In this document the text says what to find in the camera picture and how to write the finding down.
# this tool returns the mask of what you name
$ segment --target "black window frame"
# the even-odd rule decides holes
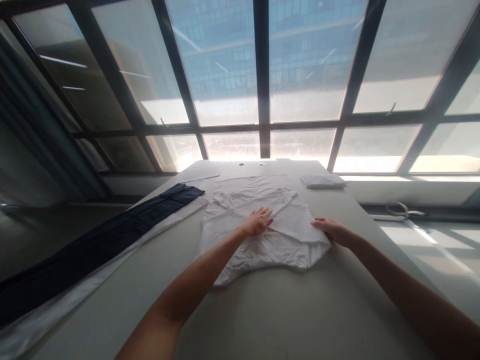
[[[260,140],[260,157],[262,159],[268,159],[270,158],[271,131],[273,130],[335,128],[335,136],[327,166],[327,170],[332,173],[342,142],[342,136],[346,128],[393,125],[421,125],[420,131],[412,141],[406,153],[403,155],[395,172],[348,172],[338,174],[360,176],[471,176],[476,174],[475,172],[410,172],[410,169],[439,124],[480,122],[480,114],[445,115],[447,109],[454,101],[463,84],[480,60],[480,5],[476,9],[475,15],[470,24],[466,27],[461,40],[451,55],[450,60],[424,109],[398,112],[354,113],[354,107],[360,91],[360,86],[362,85],[380,21],[382,19],[382,14],[387,2],[387,0],[370,0],[366,8],[365,18],[362,24],[339,119],[327,121],[271,123],[269,1],[252,0],[255,30],[254,38],[259,123],[246,125],[200,126],[187,76],[182,64],[182,58],[172,29],[166,0],[152,0],[152,5],[158,20],[158,26],[168,52],[170,63],[172,64],[173,72],[189,120],[189,123],[186,124],[169,124],[166,126],[162,124],[146,124],[143,121],[135,100],[122,74],[119,72],[119,66],[116,63],[100,26],[93,15],[92,8],[121,1],[124,0],[9,0],[0,2],[0,19],[6,22],[13,35],[23,46],[49,85],[72,114],[75,121],[79,124],[81,131],[72,133],[72,137],[74,139],[86,139],[92,143],[95,150],[110,168],[108,171],[101,171],[100,174],[102,175],[151,175],[152,173],[125,172],[116,169],[115,165],[97,141],[97,139],[100,138],[124,136],[137,137],[155,170],[154,174],[174,175],[176,172],[162,171],[162,168],[147,141],[147,136],[195,135],[203,159],[208,160],[209,157],[204,143],[203,134],[258,132]],[[90,130],[82,120],[82,117],[75,110],[72,103],[65,96],[59,84],[43,65],[40,57],[14,20],[14,16],[16,15],[62,4],[66,4],[69,7],[116,99],[128,118],[132,129],[112,131]]]

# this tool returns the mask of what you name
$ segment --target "table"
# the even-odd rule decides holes
[[[205,180],[200,186],[204,196],[211,196],[218,180],[287,174],[314,216],[344,223],[438,292],[345,190],[303,187],[301,174],[327,174],[318,161],[238,163]],[[174,184],[175,177],[144,200]],[[23,359],[112,359],[154,300],[194,259],[204,211],[138,249]],[[304,273],[263,269],[211,291],[181,331],[175,355],[229,360],[432,357],[368,271],[338,245]]]

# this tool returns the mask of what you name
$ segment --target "gray curtain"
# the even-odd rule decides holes
[[[0,35],[0,121],[24,144],[70,200],[110,195],[62,123],[69,120]]]

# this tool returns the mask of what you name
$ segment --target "person's left hand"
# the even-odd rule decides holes
[[[272,215],[271,209],[261,207],[257,211],[253,211],[238,227],[238,230],[246,237],[261,235],[274,221],[272,218],[269,219],[270,215]]]

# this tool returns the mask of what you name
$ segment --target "window pane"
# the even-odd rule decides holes
[[[318,160],[324,168],[329,164],[335,129],[275,130],[270,133],[271,157],[294,160]]]
[[[272,123],[337,120],[367,0],[270,0]]]
[[[47,80],[45,80],[45,78],[42,75],[42,73],[40,72],[40,70],[34,64],[32,59],[29,57],[29,55],[24,50],[22,45],[20,45],[18,40],[15,38],[15,36],[10,31],[9,27],[7,26],[7,24],[3,20],[0,20],[0,34],[3,35],[3,37],[8,41],[8,43],[11,45],[11,47],[16,51],[18,56],[25,62],[25,64],[33,72],[33,74],[38,79],[40,84],[46,90],[48,95],[50,95],[51,98],[58,105],[60,111],[63,112],[64,116],[61,116],[60,119],[63,121],[66,128],[72,133],[77,133],[77,132],[81,131],[80,126],[77,124],[77,122],[74,120],[74,118],[72,117],[70,112],[67,110],[64,103],[59,99],[59,97],[57,96],[55,91],[52,89],[52,87],[49,85]]]
[[[104,160],[90,141],[77,139],[76,142],[96,171],[100,172],[109,170],[109,167],[105,164]]]
[[[446,111],[446,115],[480,114],[480,61]]]
[[[202,126],[258,124],[253,0],[169,0]]]
[[[90,129],[131,129],[67,5],[24,13],[15,21]]]
[[[152,2],[121,1],[92,11],[145,122],[188,123]]]
[[[260,136],[258,132],[204,134],[203,140],[210,160],[260,159]]]
[[[202,160],[195,135],[147,136],[153,153],[164,172],[181,172]]]
[[[333,171],[393,173],[419,129],[419,125],[346,128]]]
[[[425,107],[478,0],[388,0],[355,113]]]
[[[480,171],[480,122],[444,123],[436,127],[411,172]]]
[[[153,172],[154,168],[135,136],[97,139],[111,162],[123,172]]]

